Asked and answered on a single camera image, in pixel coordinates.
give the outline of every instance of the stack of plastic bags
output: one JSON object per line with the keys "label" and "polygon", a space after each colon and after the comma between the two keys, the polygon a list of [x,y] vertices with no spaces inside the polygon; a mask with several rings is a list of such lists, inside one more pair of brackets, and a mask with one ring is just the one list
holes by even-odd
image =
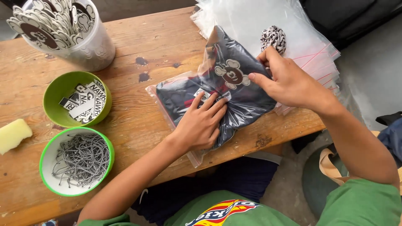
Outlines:
{"label": "stack of plastic bags", "polygon": [[[339,51],[310,23],[298,0],[197,0],[200,8],[191,16],[208,39],[215,25],[220,25],[251,55],[261,52],[262,31],[272,25],[286,34],[283,57],[291,58],[324,87],[340,94],[335,80],[339,72],[334,60]],[[278,103],[275,111],[286,114],[292,108]]]}

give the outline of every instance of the blue fabric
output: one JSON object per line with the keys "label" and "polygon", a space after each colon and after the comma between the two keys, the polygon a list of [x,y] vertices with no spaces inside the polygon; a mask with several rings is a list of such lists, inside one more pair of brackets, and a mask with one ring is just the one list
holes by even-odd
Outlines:
{"label": "blue fabric", "polygon": [[402,119],[396,120],[381,131],[378,139],[391,152],[398,168],[402,167]]}
{"label": "blue fabric", "polygon": [[179,177],[148,188],[148,193],[131,206],[150,223],[162,226],[193,199],[212,191],[227,190],[259,203],[278,164],[256,158],[240,157],[220,164],[208,178]]}

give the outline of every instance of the table surface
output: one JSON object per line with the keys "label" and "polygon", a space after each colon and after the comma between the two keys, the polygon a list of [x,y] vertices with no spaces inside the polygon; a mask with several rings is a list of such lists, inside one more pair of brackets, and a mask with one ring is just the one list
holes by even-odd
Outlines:
{"label": "table surface", "polygon": [[[23,118],[33,131],[31,138],[0,156],[0,225],[25,226],[83,208],[101,187],[171,132],[145,88],[197,70],[202,62],[206,40],[189,18],[193,9],[105,23],[116,46],[116,58],[109,67],[94,74],[109,87],[113,105],[108,116],[93,128],[113,143],[115,163],[100,186],[78,197],[52,193],[39,175],[42,150],[64,130],[46,117],[42,108],[44,91],[57,76],[76,69],[29,47],[21,38],[0,42],[0,127]],[[139,64],[140,58],[148,64]],[[199,168],[193,168],[184,156],[151,185],[321,129],[324,125],[319,117],[307,109],[295,109],[286,116],[268,113],[239,130],[223,147],[207,154]]]}

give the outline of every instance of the green bowl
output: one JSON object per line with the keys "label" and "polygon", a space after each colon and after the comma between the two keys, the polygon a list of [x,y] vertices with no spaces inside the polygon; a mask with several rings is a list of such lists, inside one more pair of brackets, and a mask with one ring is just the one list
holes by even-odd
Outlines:
{"label": "green bowl", "polygon": [[[68,110],[59,105],[59,102],[63,97],[68,98],[72,93],[74,93],[74,88],[78,83],[89,84],[93,82],[94,79],[97,79],[103,84],[106,92],[106,103],[96,118],[87,124],[82,124],[81,122],[77,122],[71,118]],[[103,83],[102,80],[89,72],[69,72],[60,75],[49,84],[45,91],[45,95],[43,96],[43,109],[45,110],[46,115],[55,124],[66,128],[95,125],[106,117],[111,107],[112,96],[109,88],[107,88],[106,84]]]}
{"label": "green bowl", "polygon": [[[57,150],[60,148],[60,143],[71,140],[72,139],[71,136],[74,136],[76,134],[91,134],[91,133],[99,134],[105,140],[107,147],[109,148],[109,165],[107,167],[106,173],[103,175],[101,180],[92,183],[90,188],[77,187],[74,185],[71,185],[69,188],[66,181],[62,181],[61,185],[59,185],[60,180],[54,178],[52,176],[52,172],[53,167],[56,164],[56,155]],[[115,150],[113,148],[112,142],[110,142],[110,140],[105,135],[94,129],[86,127],[75,127],[60,132],[49,141],[49,143],[46,145],[41,155],[41,160],[39,162],[39,172],[41,174],[43,183],[52,192],[61,196],[78,196],[83,195],[94,189],[96,186],[98,186],[103,181],[103,179],[109,174],[110,170],[112,169],[114,161],[115,161]]]}

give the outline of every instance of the cartoon graphic print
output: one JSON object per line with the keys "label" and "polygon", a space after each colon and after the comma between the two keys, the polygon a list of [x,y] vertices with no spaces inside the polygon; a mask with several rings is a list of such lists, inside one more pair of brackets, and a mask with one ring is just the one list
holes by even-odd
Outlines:
{"label": "cartoon graphic print", "polygon": [[224,67],[216,66],[215,73],[222,76],[226,81],[225,85],[231,89],[236,89],[237,85],[250,85],[248,75],[244,75],[240,70],[240,63],[236,60],[228,59]]}
{"label": "cartoon graphic print", "polygon": [[223,201],[207,209],[186,226],[221,226],[228,216],[246,212],[258,206],[260,205],[257,203],[240,199]]}

